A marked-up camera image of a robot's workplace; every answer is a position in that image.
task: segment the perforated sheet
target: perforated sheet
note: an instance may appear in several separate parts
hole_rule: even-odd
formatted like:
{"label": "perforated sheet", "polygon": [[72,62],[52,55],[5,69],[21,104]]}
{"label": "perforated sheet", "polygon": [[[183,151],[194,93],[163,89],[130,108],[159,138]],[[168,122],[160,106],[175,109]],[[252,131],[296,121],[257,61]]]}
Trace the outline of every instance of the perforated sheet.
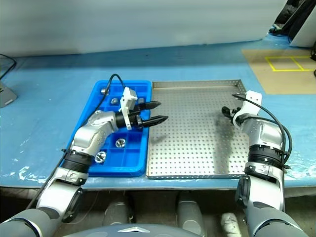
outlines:
{"label": "perforated sheet", "polygon": [[248,137],[225,118],[223,106],[244,93],[240,80],[153,82],[151,116],[169,119],[150,128],[147,176],[155,179],[234,178],[243,174]]}

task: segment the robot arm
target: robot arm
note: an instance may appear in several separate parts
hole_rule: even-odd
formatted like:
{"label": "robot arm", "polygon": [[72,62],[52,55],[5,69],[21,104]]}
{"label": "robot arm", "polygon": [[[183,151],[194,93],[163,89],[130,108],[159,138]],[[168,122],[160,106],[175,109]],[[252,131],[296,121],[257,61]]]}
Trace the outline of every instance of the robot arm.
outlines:
{"label": "robot arm", "polygon": [[[245,96],[261,105],[261,94],[248,91]],[[259,110],[247,101],[241,108],[222,108],[232,124],[249,136],[248,162],[245,175],[239,179],[235,200],[246,214],[249,236],[306,237],[298,224],[283,212],[282,133],[278,125],[260,119]]]}
{"label": "robot arm", "polygon": [[135,105],[135,91],[125,87],[120,112],[96,111],[85,125],[76,132],[64,162],[43,190],[36,209],[27,209],[0,224],[3,236],[50,237],[61,224],[71,222],[77,214],[82,199],[81,185],[88,178],[92,159],[102,148],[106,138],[126,127],[150,127],[164,122],[167,116],[156,116],[149,120],[140,117],[142,110],[160,105],[152,101]]}

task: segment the blue tray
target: blue tray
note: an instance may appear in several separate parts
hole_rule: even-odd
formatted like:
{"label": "blue tray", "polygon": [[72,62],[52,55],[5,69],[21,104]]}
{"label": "blue tray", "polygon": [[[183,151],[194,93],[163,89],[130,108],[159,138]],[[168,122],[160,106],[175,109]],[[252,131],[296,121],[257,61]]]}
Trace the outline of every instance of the blue tray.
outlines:
{"label": "blue tray", "polygon": [[[83,121],[90,115],[95,109],[97,104],[102,98],[101,89],[107,85],[107,80],[98,81],[86,103],[83,112],[76,124],[75,130],[72,134],[74,137],[76,131],[80,128]],[[149,81],[144,80],[128,80],[124,82],[126,86],[135,90],[138,98],[144,98],[146,102],[151,101],[152,97],[152,84]],[[112,105],[111,100],[118,98],[120,100],[123,93],[123,87],[119,81],[112,81],[109,93],[105,97],[103,103],[99,109],[103,111],[115,111],[117,112],[120,105]],[[141,117],[143,119],[149,119],[150,111],[142,111]],[[102,151],[105,151],[107,156],[103,163],[98,164],[93,161],[90,169],[90,176],[127,176],[136,177],[145,172],[146,158],[147,158],[147,146],[148,146],[148,134],[149,129],[133,128],[128,131],[126,128],[121,128],[118,132],[115,132],[108,136],[105,141]],[[115,141],[118,138],[123,138],[126,141],[124,148],[117,148]]]}

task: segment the table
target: table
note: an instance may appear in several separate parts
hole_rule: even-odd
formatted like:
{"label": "table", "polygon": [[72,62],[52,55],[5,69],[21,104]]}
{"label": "table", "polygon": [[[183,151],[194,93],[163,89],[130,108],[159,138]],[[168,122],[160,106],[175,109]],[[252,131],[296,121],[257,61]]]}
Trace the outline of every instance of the table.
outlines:
{"label": "table", "polygon": [[[0,186],[42,185],[59,158],[98,80],[241,79],[290,130],[294,147],[286,187],[316,185],[316,95],[265,94],[242,49],[287,49],[287,38],[230,44],[17,58],[4,79],[19,97],[0,110]],[[91,177],[86,189],[233,189],[237,179],[149,180]]]}

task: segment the metal pegboard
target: metal pegboard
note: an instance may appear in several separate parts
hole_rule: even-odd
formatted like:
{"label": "metal pegboard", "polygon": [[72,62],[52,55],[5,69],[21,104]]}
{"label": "metal pegboard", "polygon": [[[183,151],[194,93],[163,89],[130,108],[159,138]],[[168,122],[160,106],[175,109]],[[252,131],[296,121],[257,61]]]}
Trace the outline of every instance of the metal pegboard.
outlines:
{"label": "metal pegboard", "polygon": [[223,106],[245,93],[241,80],[153,82],[151,116],[168,115],[150,128],[147,176],[155,179],[235,178],[243,174],[248,137],[225,118]]}

